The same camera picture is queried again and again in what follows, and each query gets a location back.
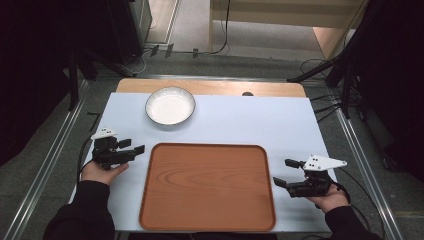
white bowl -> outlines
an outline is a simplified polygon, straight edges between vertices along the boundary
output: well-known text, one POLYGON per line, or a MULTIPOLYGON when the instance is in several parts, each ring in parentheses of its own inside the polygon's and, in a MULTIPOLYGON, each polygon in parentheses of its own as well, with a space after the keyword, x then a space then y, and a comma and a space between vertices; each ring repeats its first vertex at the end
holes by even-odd
POLYGON ((153 121, 163 125, 175 125, 191 116, 196 106, 193 95, 179 87, 166 87, 150 95, 146 113, 153 121))

white table surface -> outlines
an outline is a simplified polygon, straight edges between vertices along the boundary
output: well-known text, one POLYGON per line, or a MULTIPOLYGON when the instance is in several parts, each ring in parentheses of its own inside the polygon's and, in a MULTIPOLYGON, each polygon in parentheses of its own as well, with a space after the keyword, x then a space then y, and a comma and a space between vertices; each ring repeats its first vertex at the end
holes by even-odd
MULTIPOLYGON (((145 145, 144 154, 113 182, 109 211, 116 230, 142 232, 138 221, 152 148, 161 142, 255 144, 268 155, 270 175, 288 183, 304 181, 303 171, 286 167, 287 158, 306 161, 311 154, 328 157, 308 98, 195 95, 193 115, 180 125, 164 127, 145 112, 150 94, 112 93, 99 123, 132 139, 127 149, 145 145)), ((329 171, 336 181, 334 171, 329 171)), ((290 198, 272 183, 276 225, 272 232, 328 232, 324 214, 304 198, 290 198)))

hand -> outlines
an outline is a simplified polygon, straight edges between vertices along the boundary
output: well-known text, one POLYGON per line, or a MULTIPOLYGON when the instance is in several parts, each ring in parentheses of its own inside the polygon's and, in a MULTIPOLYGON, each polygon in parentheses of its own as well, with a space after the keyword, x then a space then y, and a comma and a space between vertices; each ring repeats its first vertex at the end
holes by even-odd
POLYGON ((337 186, 334 184, 331 184, 327 195, 322 197, 308 197, 307 199, 318 205, 324 213, 337 207, 349 206, 344 192, 337 191, 337 186))
POLYGON ((128 163, 124 163, 114 169, 105 170, 104 168, 100 167, 99 164, 95 162, 89 162, 82 170, 81 181, 96 181, 110 186, 113 180, 123 171, 127 170, 128 167, 128 163))

brown tray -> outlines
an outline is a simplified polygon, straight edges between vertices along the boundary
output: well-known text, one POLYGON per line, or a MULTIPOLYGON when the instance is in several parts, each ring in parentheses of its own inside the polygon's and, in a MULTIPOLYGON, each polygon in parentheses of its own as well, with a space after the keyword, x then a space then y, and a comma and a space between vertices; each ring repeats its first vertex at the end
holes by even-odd
POLYGON ((272 230, 275 211, 265 150, 254 145, 156 145, 139 222, 153 231, 272 230))

black sleeve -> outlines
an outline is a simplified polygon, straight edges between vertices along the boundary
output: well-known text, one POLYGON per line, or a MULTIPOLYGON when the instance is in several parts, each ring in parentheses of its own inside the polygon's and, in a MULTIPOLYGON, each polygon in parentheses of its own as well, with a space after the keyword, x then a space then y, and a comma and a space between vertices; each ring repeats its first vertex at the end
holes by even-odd
POLYGON ((338 207, 325 214, 325 221, 333 232, 333 240, 380 240, 381 238, 369 232, 359 221, 353 209, 349 206, 338 207))
POLYGON ((43 239, 113 240, 115 226, 107 209, 108 198, 108 185, 80 182, 72 204, 59 209, 47 225, 43 239))

